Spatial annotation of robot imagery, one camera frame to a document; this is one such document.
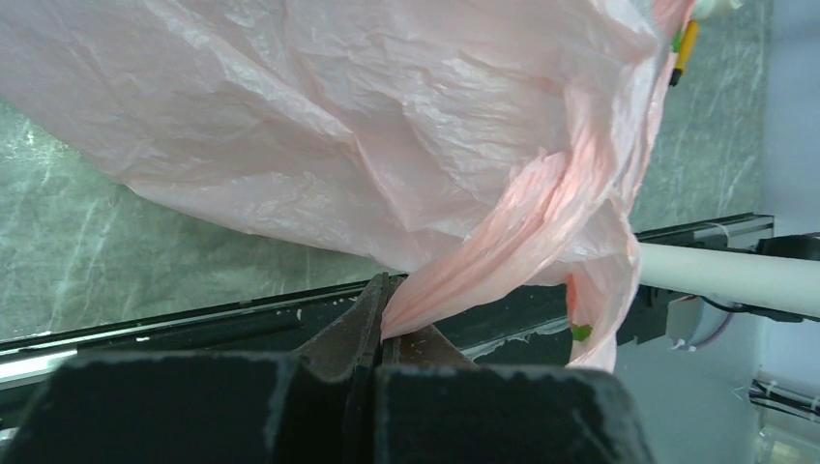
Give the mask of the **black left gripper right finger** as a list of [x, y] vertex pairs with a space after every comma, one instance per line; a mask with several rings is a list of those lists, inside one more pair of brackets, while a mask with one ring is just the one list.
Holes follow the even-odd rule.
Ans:
[[376, 340], [378, 463], [650, 463], [613, 375], [568, 368], [562, 287], [523, 286], [408, 335]]

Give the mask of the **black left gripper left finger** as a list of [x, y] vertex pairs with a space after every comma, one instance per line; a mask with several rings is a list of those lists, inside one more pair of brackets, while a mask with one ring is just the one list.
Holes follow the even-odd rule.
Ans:
[[389, 297], [375, 276], [297, 349], [96, 351], [34, 395], [5, 463], [369, 463]]

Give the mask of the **pink plastic bag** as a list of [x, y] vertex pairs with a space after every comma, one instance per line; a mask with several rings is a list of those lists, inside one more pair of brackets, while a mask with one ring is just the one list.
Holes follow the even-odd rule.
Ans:
[[408, 274], [382, 335], [568, 285], [612, 371], [690, 1], [5, 1], [1, 93], [108, 177]]

